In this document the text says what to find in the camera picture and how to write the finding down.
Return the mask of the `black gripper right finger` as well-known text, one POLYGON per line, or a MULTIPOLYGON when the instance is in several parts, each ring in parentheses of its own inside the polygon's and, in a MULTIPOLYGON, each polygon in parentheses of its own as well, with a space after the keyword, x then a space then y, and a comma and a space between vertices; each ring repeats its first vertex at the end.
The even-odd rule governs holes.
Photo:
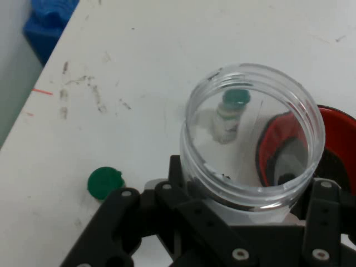
POLYGON ((292 208, 304 220, 301 257, 305 266, 355 266, 355 250, 342 244, 346 234, 355 244, 355 196, 337 183, 315 179, 292 208))

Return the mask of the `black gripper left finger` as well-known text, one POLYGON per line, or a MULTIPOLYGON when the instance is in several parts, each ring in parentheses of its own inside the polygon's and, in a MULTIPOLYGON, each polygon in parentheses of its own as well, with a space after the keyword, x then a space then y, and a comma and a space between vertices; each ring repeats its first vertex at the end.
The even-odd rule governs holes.
POLYGON ((200 200, 183 190, 181 160, 153 189, 122 188, 100 206, 63 266, 133 266, 144 237, 156 235, 172 266, 257 266, 251 246, 200 200))

